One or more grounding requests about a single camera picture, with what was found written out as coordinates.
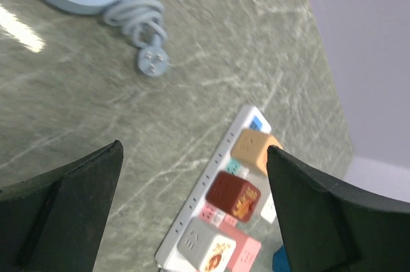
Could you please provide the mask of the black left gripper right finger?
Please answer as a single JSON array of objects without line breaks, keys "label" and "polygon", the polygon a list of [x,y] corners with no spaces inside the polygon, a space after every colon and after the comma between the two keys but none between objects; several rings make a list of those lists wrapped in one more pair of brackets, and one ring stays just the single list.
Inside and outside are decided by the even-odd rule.
[{"label": "black left gripper right finger", "polygon": [[409,203],[353,186],[273,145],[266,168],[291,271],[409,271]]}]

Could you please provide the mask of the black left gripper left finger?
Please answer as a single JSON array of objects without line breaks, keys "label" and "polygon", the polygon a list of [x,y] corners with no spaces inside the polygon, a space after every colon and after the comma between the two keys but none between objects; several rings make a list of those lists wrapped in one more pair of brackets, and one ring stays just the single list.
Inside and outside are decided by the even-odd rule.
[{"label": "black left gripper left finger", "polygon": [[1,188],[1,271],[92,271],[124,158],[116,140]]}]

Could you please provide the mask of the blue cube plug adapter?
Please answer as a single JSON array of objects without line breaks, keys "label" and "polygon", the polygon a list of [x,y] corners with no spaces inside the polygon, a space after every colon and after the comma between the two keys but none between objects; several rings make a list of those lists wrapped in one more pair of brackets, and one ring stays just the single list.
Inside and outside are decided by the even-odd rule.
[{"label": "blue cube plug adapter", "polygon": [[286,249],[281,246],[272,257],[272,271],[273,272],[290,272],[290,264],[286,254]]}]

